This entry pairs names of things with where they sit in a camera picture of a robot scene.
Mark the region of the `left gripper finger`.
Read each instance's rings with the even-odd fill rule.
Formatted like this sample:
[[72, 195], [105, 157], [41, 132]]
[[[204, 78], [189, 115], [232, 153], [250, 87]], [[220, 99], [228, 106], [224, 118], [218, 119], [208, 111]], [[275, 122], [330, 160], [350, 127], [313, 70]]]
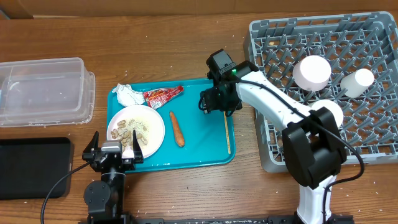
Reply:
[[132, 150], [134, 152], [134, 158], [135, 159], [143, 159], [144, 157], [143, 157], [143, 154], [142, 154], [141, 147], [140, 147], [140, 145], [138, 143], [137, 134], [136, 134], [135, 130], [133, 131], [133, 134], [132, 134], [132, 142], [133, 142]]
[[92, 140], [89, 144], [85, 147], [83, 154], [92, 154], [98, 149], [98, 142], [99, 142], [99, 132], [95, 131]]

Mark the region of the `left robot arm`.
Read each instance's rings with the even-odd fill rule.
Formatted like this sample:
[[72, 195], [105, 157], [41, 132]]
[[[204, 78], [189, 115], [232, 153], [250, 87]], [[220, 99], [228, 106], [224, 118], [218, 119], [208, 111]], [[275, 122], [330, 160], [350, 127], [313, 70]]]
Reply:
[[90, 183], [84, 191], [88, 206], [88, 223], [136, 223], [136, 219], [123, 211], [126, 172], [144, 162], [136, 133], [132, 133], [133, 158], [124, 159], [121, 141], [106, 141], [99, 147], [99, 133], [82, 153], [82, 159], [101, 174], [100, 180]]

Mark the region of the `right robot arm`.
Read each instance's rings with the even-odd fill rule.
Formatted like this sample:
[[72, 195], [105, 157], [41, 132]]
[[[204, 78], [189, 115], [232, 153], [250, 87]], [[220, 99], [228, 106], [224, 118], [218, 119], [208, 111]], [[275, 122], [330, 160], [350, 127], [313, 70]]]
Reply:
[[200, 93], [199, 108], [230, 115], [247, 103], [266, 117], [282, 135], [285, 165], [300, 186], [295, 213], [299, 223], [334, 223], [331, 184], [346, 161], [333, 113], [312, 109], [274, 86], [251, 62], [207, 61], [213, 87]]

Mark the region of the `wooden chopstick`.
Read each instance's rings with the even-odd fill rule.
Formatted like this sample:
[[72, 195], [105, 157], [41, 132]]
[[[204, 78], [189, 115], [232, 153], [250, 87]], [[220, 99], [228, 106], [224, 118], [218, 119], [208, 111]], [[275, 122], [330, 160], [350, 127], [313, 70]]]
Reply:
[[230, 140], [229, 140], [229, 129], [228, 129], [228, 119], [226, 117], [226, 112], [223, 113], [224, 116], [224, 126], [225, 126], [225, 131], [226, 131], [226, 142], [227, 142], [227, 147], [228, 147], [228, 154], [231, 154], [231, 145], [230, 145]]

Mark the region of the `white saucer bowl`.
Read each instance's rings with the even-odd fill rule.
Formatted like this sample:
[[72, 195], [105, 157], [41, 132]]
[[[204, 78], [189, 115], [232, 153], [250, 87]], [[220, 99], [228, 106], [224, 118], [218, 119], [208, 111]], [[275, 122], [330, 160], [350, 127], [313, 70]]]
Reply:
[[332, 112], [332, 114], [335, 118], [336, 125], [338, 127], [340, 127], [343, 124], [343, 119], [344, 119], [343, 110], [334, 101], [318, 100], [316, 102], [310, 103], [308, 106], [313, 110], [318, 110], [322, 107], [327, 108], [328, 110], [330, 110]]

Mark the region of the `white cup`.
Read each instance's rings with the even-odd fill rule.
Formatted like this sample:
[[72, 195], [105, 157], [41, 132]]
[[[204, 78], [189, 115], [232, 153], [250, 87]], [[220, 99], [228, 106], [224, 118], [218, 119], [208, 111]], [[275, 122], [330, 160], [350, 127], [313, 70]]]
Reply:
[[348, 76], [344, 77], [340, 83], [340, 88], [345, 91], [345, 95], [350, 98], [359, 97], [374, 82], [372, 71], [361, 68]]

